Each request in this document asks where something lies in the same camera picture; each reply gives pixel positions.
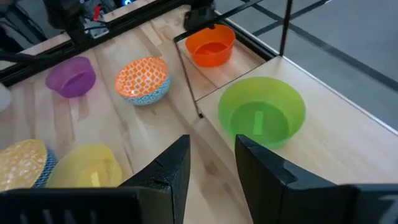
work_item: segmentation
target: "blue bowl exterior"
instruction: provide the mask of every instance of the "blue bowl exterior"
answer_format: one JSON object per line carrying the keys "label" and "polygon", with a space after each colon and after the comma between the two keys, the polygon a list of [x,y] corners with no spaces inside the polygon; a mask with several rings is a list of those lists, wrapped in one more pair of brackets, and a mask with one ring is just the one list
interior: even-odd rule
{"label": "blue bowl exterior", "polygon": [[170,75],[167,76],[164,83],[154,92],[149,93],[148,95],[145,95],[145,96],[137,97],[137,98],[124,97],[124,99],[126,99],[128,102],[133,103],[134,105],[138,105],[138,106],[153,104],[163,98],[163,96],[169,90],[169,87],[170,87]]}
{"label": "blue bowl exterior", "polygon": [[47,160],[45,162],[43,171],[32,187],[45,187],[47,179],[50,177],[55,165],[57,165],[57,157],[55,156],[53,150],[47,148]]}

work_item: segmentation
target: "wooden table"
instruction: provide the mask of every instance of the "wooden table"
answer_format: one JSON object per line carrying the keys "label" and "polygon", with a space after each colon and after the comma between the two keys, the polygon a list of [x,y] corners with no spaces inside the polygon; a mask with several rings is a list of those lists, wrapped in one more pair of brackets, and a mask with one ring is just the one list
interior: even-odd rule
{"label": "wooden table", "polygon": [[[147,3],[138,0],[107,14],[106,20]],[[234,156],[208,120],[198,118],[172,42],[185,32],[186,11],[180,7],[83,52],[97,74],[94,87],[83,97],[66,99],[49,90],[45,77],[50,69],[12,86],[12,103],[0,113],[0,149],[23,139],[41,139],[61,159],[77,146],[100,142],[113,150],[125,180],[182,134],[190,134],[192,173],[185,223],[251,223]],[[62,34],[25,53],[37,54],[68,39]],[[116,93],[114,79],[123,66],[148,56],[166,60],[172,84],[158,103],[133,106]],[[264,63],[238,42],[232,59],[215,69],[197,67],[188,54],[183,59],[196,99]]]}
{"label": "wooden table", "polygon": [[283,57],[273,58],[198,101],[230,149],[233,140],[218,121],[217,104],[230,85],[249,77],[282,80],[304,99],[302,128],[275,153],[337,184],[398,183],[397,132]]}
{"label": "wooden table", "polygon": [[[138,0],[107,14],[106,20],[147,3]],[[307,107],[302,129],[276,153],[336,183],[398,181],[398,138],[393,130],[286,59],[265,63],[239,42],[232,59],[218,68],[197,67],[180,43],[195,99],[205,115],[199,119],[172,42],[184,31],[186,10],[170,11],[83,52],[97,74],[93,89],[83,97],[68,100],[50,91],[44,83],[49,70],[12,86],[11,106],[0,113],[0,148],[42,139],[62,158],[79,145],[101,142],[114,151],[127,179],[180,135],[190,134],[192,173],[185,223],[251,223],[233,142],[218,122],[216,104],[230,81],[242,74],[241,78],[264,75],[292,85]],[[68,39],[63,34],[25,52],[37,54]],[[133,106],[115,92],[114,79],[123,66],[147,56],[166,60],[172,84],[160,102]]]}

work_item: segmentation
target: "green bowl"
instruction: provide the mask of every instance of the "green bowl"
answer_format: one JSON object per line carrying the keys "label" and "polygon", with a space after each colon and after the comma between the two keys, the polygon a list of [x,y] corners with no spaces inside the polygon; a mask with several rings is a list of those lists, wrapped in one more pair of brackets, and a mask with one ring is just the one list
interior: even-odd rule
{"label": "green bowl", "polygon": [[244,134],[266,148],[277,149],[303,125],[305,104],[297,91],[280,80],[247,78],[224,92],[218,119],[232,138]]}

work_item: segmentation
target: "orange patterned bowl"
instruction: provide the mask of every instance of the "orange patterned bowl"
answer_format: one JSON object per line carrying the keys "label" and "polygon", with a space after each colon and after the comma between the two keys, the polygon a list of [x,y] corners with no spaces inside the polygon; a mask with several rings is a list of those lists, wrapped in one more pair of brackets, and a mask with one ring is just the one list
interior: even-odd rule
{"label": "orange patterned bowl", "polygon": [[165,61],[157,57],[140,58],[125,66],[116,77],[115,89],[135,105],[149,105],[169,90],[170,76]]}

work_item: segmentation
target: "purple bowl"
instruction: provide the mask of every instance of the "purple bowl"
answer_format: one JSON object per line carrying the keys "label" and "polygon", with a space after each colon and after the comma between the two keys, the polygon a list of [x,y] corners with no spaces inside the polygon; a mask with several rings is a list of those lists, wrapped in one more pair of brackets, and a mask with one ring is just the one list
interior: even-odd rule
{"label": "purple bowl", "polygon": [[45,84],[66,98],[83,96],[93,87],[96,75],[88,58],[74,57],[56,65]]}

